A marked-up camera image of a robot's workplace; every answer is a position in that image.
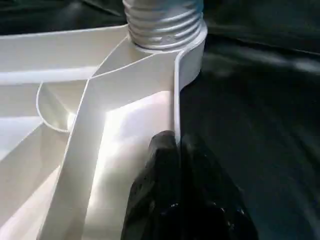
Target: white plastic frame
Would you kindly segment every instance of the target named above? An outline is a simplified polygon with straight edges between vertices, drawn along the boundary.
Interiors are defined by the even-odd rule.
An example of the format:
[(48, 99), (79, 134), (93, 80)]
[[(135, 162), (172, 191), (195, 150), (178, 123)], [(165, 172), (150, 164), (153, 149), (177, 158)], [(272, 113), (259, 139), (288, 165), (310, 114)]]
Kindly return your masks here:
[[(7, 64), (0, 69), (0, 83), (38, 84), (34, 103), (42, 125), (68, 139), (60, 168), (42, 184), (52, 189), (39, 209), (42, 217), (36, 224), (21, 222), (26, 219), (22, 213), (9, 219), (0, 229), (1, 240), (36, 235), (39, 240), (119, 239), (130, 186), (145, 164), (150, 139), (174, 130), (180, 140), (179, 92), (200, 71), (207, 27), (203, 22), (194, 41), (170, 52), (136, 47), (126, 28), (0, 37), (0, 49), (9, 49), (0, 59), (7, 54), (23, 65), (33, 54), (39, 60), (21, 70)], [(37, 51), (48, 51), (57, 41), (61, 46), (50, 51), (51, 60)], [(76, 61), (75, 51), (81, 58)], [(60, 65), (61, 58), (68, 61)], [(35, 207), (39, 199), (26, 204)], [(13, 234), (21, 229), (27, 230)]]

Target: silver threaded fitting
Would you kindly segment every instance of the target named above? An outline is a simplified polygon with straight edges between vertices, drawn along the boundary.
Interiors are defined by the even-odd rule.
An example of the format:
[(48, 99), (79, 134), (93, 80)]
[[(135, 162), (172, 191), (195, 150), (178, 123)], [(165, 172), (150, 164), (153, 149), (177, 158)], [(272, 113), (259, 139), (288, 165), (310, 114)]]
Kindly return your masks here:
[(123, 0), (132, 41), (149, 50), (180, 49), (201, 31), (203, 0)]

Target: white plastic part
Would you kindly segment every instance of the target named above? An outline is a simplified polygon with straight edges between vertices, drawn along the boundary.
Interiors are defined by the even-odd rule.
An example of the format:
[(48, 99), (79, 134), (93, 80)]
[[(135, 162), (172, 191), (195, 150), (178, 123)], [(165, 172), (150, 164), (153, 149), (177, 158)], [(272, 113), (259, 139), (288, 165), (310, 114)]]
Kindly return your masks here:
[(201, 32), (203, 0), (123, 0), (130, 37), (159, 51), (181, 49)]
[[(167, 52), (137, 47), (123, 29), (127, 27), (83, 31), (98, 44), (94, 47), (82, 41), (81, 31), (50, 33), (54, 40), (75, 33), (79, 37), (81, 44), (65, 39), (64, 53), (54, 52), (48, 33), (13, 37), (20, 49), (28, 39), (28, 50), (7, 56), (19, 57), (19, 64), (31, 52), (44, 55), (31, 45), (32, 39), (47, 44), (47, 56), (69, 62), (54, 68), (58, 62), (37, 62), (35, 57), (31, 74), (15, 64), (7, 66), (13, 73), (0, 72), (0, 128), (8, 128), (8, 118), (17, 123), (0, 136), (7, 149), (0, 156), (0, 206), (7, 209), (0, 213), (1, 240), (119, 240), (130, 187), (146, 163), (152, 136), (174, 130), (180, 140), (179, 92), (199, 73), (206, 25), (201, 21), (200, 33), (182, 51)], [(0, 48), (4, 39), (0, 37)], [(90, 64), (85, 56), (78, 60), (77, 71), (85, 77), (75, 77), (68, 46), (102, 50), (108, 41), (114, 48), (104, 57), (96, 51)], [(61, 71), (50, 78), (52, 71), (44, 65), (70, 75)], [(90, 76), (82, 70), (88, 66), (94, 66)], [(17, 72), (30, 75), (8, 81)], [(13, 129), (17, 134), (9, 142)]]

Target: dark background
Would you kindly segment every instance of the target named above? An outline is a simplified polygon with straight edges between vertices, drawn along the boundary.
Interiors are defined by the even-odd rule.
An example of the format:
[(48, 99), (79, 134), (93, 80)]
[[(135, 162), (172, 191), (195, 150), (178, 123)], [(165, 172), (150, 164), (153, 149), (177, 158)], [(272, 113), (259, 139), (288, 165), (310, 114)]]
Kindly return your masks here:
[[(0, 34), (126, 23), (121, 0), (0, 0)], [(209, 35), (181, 92), (261, 240), (320, 240), (320, 2), (206, 0)]]

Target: black fabric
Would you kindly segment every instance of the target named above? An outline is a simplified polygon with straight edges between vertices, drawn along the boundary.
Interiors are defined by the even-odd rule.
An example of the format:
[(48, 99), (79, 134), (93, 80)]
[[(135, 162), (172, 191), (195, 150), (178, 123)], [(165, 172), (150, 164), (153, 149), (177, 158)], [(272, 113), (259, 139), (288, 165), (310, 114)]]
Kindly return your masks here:
[(204, 0), (209, 32), (320, 53), (318, 0)]
[(197, 136), (180, 144), (186, 240), (258, 240), (238, 187)]
[(209, 36), (180, 94), (182, 134), (209, 145), (261, 240), (320, 239), (319, 73), (316, 55)]
[(0, 35), (67, 31), (126, 24), (118, 0), (0, 1)]

